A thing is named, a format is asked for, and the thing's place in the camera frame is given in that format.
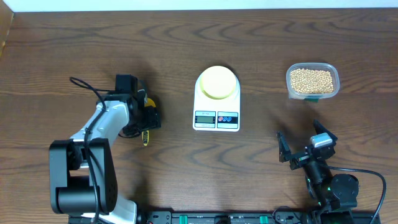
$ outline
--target clear plastic container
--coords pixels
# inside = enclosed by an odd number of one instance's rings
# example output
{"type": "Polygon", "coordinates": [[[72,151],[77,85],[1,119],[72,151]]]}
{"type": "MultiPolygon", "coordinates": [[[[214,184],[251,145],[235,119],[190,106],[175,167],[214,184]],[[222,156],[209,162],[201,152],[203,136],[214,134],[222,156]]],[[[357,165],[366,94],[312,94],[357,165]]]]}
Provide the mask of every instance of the clear plastic container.
{"type": "Polygon", "coordinates": [[[340,89],[340,81],[338,79],[338,73],[335,67],[332,65],[329,65],[328,63],[297,63],[292,65],[286,72],[286,84],[287,84],[287,90],[289,92],[289,98],[293,99],[324,99],[324,98],[329,98],[332,96],[335,96],[340,89]],[[311,70],[323,70],[330,72],[331,75],[331,81],[333,84],[333,92],[331,93],[320,93],[320,94],[315,94],[315,93],[298,93],[292,88],[292,84],[290,82],[290,73],[293,70],[296,69],[311,69],[311,70]]]}

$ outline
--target white background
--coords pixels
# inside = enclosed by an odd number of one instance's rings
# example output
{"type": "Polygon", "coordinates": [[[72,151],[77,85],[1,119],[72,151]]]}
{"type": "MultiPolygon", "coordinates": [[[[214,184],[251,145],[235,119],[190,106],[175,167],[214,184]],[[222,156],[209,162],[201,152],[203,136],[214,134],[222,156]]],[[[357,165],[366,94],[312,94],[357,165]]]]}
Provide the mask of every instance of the white background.
{"type": "Polygon", "coordinates": [[[14,12],[398,7],[398,0],[4,0],[14,12]]]}

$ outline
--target wooden table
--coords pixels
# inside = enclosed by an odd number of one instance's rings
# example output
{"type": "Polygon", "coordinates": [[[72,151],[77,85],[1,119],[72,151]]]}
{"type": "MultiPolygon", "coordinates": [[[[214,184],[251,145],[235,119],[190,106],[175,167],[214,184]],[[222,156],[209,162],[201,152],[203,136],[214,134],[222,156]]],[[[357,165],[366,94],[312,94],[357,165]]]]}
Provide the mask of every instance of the wooden table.
{"type": "MultiPolygon", "coordinates": [[[[48,147],[95,110],[68,81],[112,88],[115,74],[143,79],[162,128],[112,147],[120,193],[174,210],[273,210],[316,205],[303,170],[278,161],[276,132],[301,150],[319,119],[338,137],[330,165],[387,179],[383,223],[397,223],[398,9],[18,13],[0,59],[0,223],[65,223],[50,208],[48,147]],[[333,98],[290,100],[285,72],[328,62],[333,98]],[[242,88],[238,133],[192,129],[193,88],[229,65],[242,88]]],[[[373,211],[381,181],[359,179],[358,210],[373,211]]]]}

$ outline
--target scale control panel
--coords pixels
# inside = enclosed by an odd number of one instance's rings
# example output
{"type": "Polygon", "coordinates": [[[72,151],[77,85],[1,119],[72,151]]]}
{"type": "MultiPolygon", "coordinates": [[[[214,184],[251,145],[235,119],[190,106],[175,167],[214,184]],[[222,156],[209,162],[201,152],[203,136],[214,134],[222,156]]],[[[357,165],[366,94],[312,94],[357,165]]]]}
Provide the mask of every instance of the scale control panel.
{"type": "Polygon", "coordinates": [[[238,112],[196,111],[196,128],[238,129],[238,112]]]}

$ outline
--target kitchen scale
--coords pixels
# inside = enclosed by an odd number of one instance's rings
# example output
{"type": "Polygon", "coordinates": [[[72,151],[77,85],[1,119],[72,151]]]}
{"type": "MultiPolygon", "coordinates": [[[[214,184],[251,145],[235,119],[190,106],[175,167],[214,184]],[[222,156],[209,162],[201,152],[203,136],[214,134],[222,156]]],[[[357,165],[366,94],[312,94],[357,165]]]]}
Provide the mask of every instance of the kitchen scale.
{"type": "Polygon", "coordinates": [[[226,67],[207,68],[195,84],[192,127],[201,131],[239,131],[240,122],[238,78],[226,67]]]}

